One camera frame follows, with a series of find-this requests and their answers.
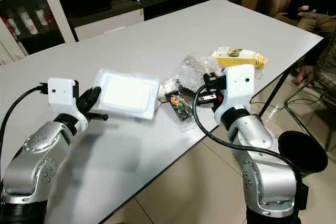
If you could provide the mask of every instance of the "tile floor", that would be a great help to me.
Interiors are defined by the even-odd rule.
[[[276,83],[272,83],[253,102],[265,102]],[[284,99],[295,92],[287,80],[272,102],[281,108]],[[307,92],[297,98],[316,100],[317,96]],[[320,102],[306,105],[301,100],[291,108],[300,116],[321,144],[331,140],[336,145],[336,119]],[[257,113],[260,103],[251,105]],[[285,130],[302,131],[285,109],[269,107],[262,117],[266,127],[276,135]],[[214,134],[227,140],[223,127]],[[310,193],[307,210],[301,212],[303,224],[335,223],[336,207],[336,150],[328,153],[329,165],[319,174],[304,179]],[[144,191],[128,202],[109,220],[108,224],[246,224],[245,202],[241,171],[230,149],[206,138],[190,150]]]

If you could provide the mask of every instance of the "black cable wire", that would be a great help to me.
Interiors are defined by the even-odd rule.
[[[34,87],[32,89],[29,89],[27,92],[25,92],[18,99],[15,100],[15,102],[9,107],[7,113],[5,114],[4,119],[2,121],[2,124],[1,124],[1,128],[0,128],[0,163],[1,163],[1,153],[2,153],[2,146],[3,146],[3,143],[4,143],[4,135],[5,135],[5,130],[6,130],[6,124],[7,124],[7,121],[9,119],[9,117],[10,117],[10,114],[12,113],[14,108],[20,103],[20,101],[22,101],[26,96],[33,93],[34,91],[39,91],[42,88],[43,88],[43,86],[37,86],[37,87]]]
[[[128,0],[114,0],[114,1],[120,1],[120,2],[129,3],[129,4],[138,4],[141,6],[141,8],[144,8],[142,3],[136,2],[136,1],[128,1]]]
[[[309,99],[306,99],[306,98],[298,98],[298,99],[294,99],[294,100],[292,100],[292,101],[290,101],[289,103],[288,103],[288,105],[289,104],[291,104],[291,103],[294,103],[294,102],[296,102],[296,101],[299,101],[299,100],[305,100],[305,101],[309,101],[309,102],[311,102],[311,103],[296,103],[296,104],[306,104],[306,105],[312,105],[312,104],[314,104],[314,103],[317,103],[318,101],[321,101],[321,99],[318,99],[318,100],[309,100]],[[257,103],[259,103],[259,104],[265,104],[265,102],[250,102],[250,104],[257,104]],[[273,108],[275,108],[276,110],[283,110],[285,107],[283,106],[282,108],[278,108],[278,107],[275,107],[274,105],[269,105],[269,106],[271,106],[271,107],[273,107]]]
[[[258,148],[258,147],[253,147],[253,146],[237,145],[237,144],[229,143],[227,141],[223,141],[220,138],[217,138],[216,136],[214,136],[213,134],[211,134],[205,127],[203,127],[203,125],[201,124],[201,122],[199,121],[199,118],[197,116],[197,104],[196,104],[196,101],[198,99],[198,96],[199,96],[200,92],[203,91],[205,88],[206,88],[205,85],[201,86],[197,90],[196,95],[195,95],[194,100],[193,100],[194,119],[195,119],[195,122],[196,122],[197,126],[203,131],[203,133],[206,136],[208,136],[209,138],[211,138],[212,140],[214,140],[216,143],[224,145],[224,146],[226,146],[228,148],[236,149],[236,150],[241,150],[241,151],[264,153],[264,154],[268,154],[270,156],[276,157],[276,158],[284,161],[286,164],[288,164],[291,167],[291,169],[294,172],[294,175],[295,175],[295,178],[296,178],[296,181],[297,181],[297,190],[298,190],[298,188],[301,188],[302,187],[302,177],[301,177],[300,171],[296,167],[296,165],[293,164],[292,161],[290,161],[286,157],[283,157],[279,153],[270,151],[268,149]]]

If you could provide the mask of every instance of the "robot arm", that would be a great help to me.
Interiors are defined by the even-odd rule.
[[[107,115],[89,113],[100,91],[100,87],[89,89],[78,98],[77,82],[49,79],[49,105],[58,115],[28,137],[9,164],[3,179],[1,223],[44,222],[57,169],[74,136],[84,131],[91,119],[107,120]]]
[[[254,67],[228,67],[223,76],[205,75],[204,80],[206,96],[198,97],[199,89],[194,99],[195,121],[211,137],[198,120],[196,104],[204,103],[209,92],[214,92],[214,96],[222,100],[222,103],[210,100],[214,103],[215,120],[226,127],[230,143],[216,137],[213,139],[233,148],[233,155],[243,174],[248,224],[300,223],[298,209],[305,208],[296,202],[299,199],[297,196],[301,195],[301,178],[297,178],[298,174],[293,171],[290,162],[284,162],[285,158],[279,159],[278,141],[273,134],[264,127],[259,117],[248,112],[254,94]]]

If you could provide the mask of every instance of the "chair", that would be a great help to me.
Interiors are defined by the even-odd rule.
[[[323,51],[316,66],[314,67],[314,79],[308,81],[302,88],[284,101],[283,105],[288,113],[300,125],[300,127],[310,136],[313,136],[307,127],[295,115],[294,111],[288,107],[288,102],[309,84],[315,84],[312,90],[320,95],[320,101],[332,112],[336,114],[336,30],[333,38],[330,40],[327,48]],[[336,146],[330,148],[328,139],[324,149],[327,152],[332,151]]]

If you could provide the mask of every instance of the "tv stand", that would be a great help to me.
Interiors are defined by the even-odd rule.
[[[111,9],[78,17],[68,13],[72,31],[77,40],[125,28],[208,0],[111,0]],[[240,4],[241,0],[229,0]]]

